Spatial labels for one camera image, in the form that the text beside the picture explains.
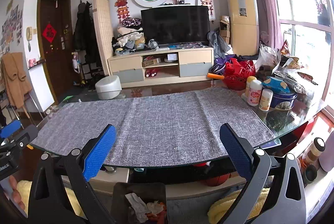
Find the person's left hand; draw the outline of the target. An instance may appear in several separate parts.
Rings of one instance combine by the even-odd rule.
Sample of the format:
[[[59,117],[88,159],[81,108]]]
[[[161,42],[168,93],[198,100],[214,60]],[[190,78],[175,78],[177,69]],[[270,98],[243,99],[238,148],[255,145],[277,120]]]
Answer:
[[[13,190],[12,192],[12,198],[14,200],[14,202],[22,209],[25,210],[25,204],[22,202],[22,197],[20,195],[20,193],[17,190],[17,180],[15,179],[15,177],[13,175],[9,176],[9,184]]]

